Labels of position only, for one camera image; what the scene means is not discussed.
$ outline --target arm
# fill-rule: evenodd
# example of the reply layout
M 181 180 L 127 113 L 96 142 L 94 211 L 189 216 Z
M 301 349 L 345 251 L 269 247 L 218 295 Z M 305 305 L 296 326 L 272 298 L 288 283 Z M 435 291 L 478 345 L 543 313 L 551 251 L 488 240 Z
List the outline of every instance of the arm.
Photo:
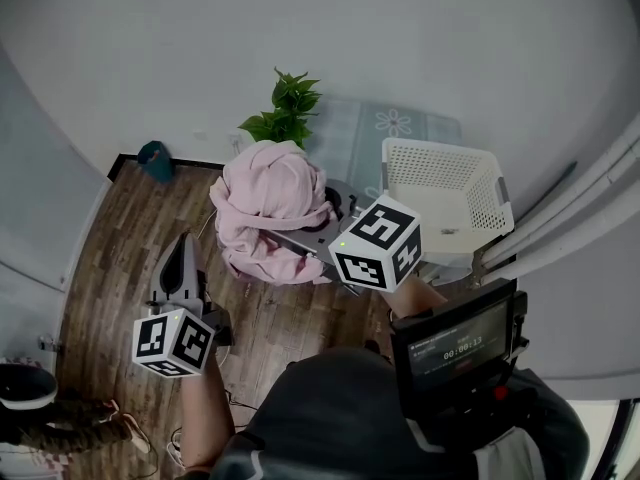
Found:
M 414 316 L 447 302 L 447 299 L 431 286 L 413 275 L 395 292 L 380 292 L 380 295 L 398 318 Z
M 235 433 L 214 353 L 203 375 L 182 379 L 181 397 L 182 461 L 188 472 L 210 472 Z

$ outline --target shoe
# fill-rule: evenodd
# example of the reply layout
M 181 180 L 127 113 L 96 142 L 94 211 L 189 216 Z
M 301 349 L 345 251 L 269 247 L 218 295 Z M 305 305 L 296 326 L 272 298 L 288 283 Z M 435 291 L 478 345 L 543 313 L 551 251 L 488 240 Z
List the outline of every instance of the shoe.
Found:
M 140 429 L 138 422 L 131 416 L 131 414 L 123 414 L 122 419 L 131 432 L 131 442 L 142 453 L 149 453 L 151 451 L 151 444 L 149 438 Z
M 104 418 L 100 418 L 100 423 L 106 423 L 107 421 L 113 420 L 114 416 L 116 416 L 120 412 L 120 406 L 118 405 L 118 402 L 116 402 L 113 398 L 108 402 L 104 402 L 103 405 L 107 409 L 111 409 L 111 413 Z

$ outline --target white plastic basket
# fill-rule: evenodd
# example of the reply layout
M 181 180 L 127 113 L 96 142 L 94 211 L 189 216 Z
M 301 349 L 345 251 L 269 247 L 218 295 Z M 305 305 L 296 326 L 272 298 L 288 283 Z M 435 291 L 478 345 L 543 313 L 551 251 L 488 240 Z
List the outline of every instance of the white plastic basket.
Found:
M 472 253 L 513 230 L 504 178 L 487 151 L 385 139 L 382 188 L 420 214 L 425 253 Z

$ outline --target light blue tablecloth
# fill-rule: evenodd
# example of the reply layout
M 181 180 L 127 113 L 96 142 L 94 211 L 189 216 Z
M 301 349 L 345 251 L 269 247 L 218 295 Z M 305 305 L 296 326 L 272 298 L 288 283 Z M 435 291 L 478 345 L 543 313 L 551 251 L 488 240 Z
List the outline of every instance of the light blue tablecloth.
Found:
M 460 123 L 450 117 L 397 105 L 380 105 L 322 96 L 309 119 L 313 136 L 305 141 L 312 163 L 327 177 L 378 197 L 382 141 L 387 137 L 461 145 Z

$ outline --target electrical outlet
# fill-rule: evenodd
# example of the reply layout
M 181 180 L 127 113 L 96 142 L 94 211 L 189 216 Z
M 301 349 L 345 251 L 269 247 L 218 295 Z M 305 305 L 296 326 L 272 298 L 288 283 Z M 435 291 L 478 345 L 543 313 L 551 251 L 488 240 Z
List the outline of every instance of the electrical outlet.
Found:
M 231 144 L 235 156 L 238 156 L 247 147 L 244 137 L 237 131 L 227 133 L 227 140 Z
M 196 140 L 209 140 L 209 137 L 207 137 L 207 132 L 205 132 L 204 130 L 193 130 L 193 136 L 196 138 Z
M 62 344 L 55 341 L 50 334 L 45 334 L 38 338 L 38 348 L 45 352 L 55 352 L 56 354 L 61 353 L 64 349 Z

